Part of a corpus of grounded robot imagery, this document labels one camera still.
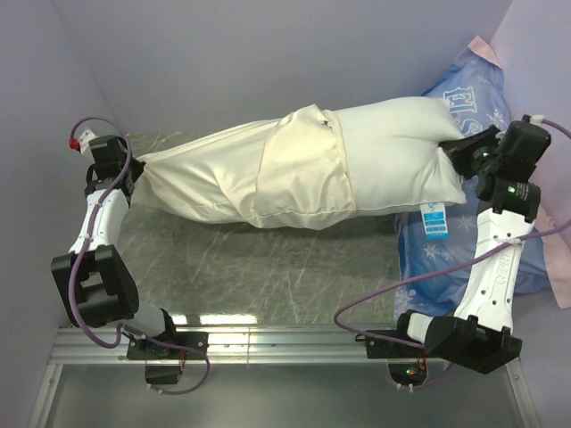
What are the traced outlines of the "white pillow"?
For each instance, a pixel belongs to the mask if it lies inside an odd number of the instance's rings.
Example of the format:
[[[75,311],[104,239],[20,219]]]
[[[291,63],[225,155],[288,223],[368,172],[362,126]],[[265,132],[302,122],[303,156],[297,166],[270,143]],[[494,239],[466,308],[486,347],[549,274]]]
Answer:
[[[337,110],[359,217],[464,204],[461,179],[439,143],[463,138],[442,98],[402,97]]]

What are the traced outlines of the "cream pillowcase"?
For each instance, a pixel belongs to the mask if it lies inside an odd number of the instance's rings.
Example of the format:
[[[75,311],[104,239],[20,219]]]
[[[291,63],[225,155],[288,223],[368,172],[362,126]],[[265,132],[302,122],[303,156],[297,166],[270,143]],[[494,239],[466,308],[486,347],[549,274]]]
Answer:
[[[201,223],[322,230],[357,210],[340,122],[317,105],[140,160],[132,202]]]

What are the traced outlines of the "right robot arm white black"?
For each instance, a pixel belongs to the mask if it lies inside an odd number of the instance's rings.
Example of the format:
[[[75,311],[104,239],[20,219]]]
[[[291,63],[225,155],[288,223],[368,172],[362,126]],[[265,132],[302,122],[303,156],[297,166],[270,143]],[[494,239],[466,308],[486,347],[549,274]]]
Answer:
[[[461,140],[441,142],[455,171],[477,177],[474,263],[460,304],[450,316],[414,310],[400,315],[393,346],[403,356],[424,346],[432,357],[489,374],[520,355],[513,336],[512,301],[525,236],[534,228],[541,190],[530,183],[550,134],[529,119],[505,132],[495,126]]]

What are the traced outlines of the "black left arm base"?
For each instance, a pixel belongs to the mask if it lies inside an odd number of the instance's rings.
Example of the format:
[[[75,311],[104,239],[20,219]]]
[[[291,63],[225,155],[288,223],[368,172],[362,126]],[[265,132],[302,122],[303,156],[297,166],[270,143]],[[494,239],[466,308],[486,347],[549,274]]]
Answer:
[[[152,386],[177,385],[188,362],[207,356],[208,341],[206,332],[175,332],[173,339],[162,343],[133,337],[126,360],[144,362],[145,380]]]

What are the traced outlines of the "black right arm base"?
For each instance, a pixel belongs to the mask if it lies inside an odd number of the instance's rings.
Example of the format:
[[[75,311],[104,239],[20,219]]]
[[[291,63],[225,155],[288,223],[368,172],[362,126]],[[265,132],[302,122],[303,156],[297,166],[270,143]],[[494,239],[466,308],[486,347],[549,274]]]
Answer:
[[[428,354],[420,348],[395,342],[394,339],[400,339],[395,329],[367,330],[367,333],[389,337],[389,340],[380,340],[356,333],[354,340],[364,344],[368,359],[387,361],[388,374],[397,390],[412,393],[434,384],[451,371],[452,365],[446,364],[439,374],[429,377]]]

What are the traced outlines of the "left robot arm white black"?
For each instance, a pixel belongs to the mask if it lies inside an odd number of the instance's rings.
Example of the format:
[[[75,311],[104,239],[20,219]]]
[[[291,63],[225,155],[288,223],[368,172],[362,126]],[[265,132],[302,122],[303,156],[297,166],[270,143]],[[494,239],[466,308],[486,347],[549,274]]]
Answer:
[[[67,315],[102,347],[109,349],[111,344],[96,337],[94,330],[115,326],[149,337],[151,352],[171,358],[180,344],[172,317],[140,301],[136,282],[116,248],[144,164],[133,158],[128,143],[119,136],[89,140],[87,153],[93,163],[84,192],[86,215],[75,243],[51,263]]]

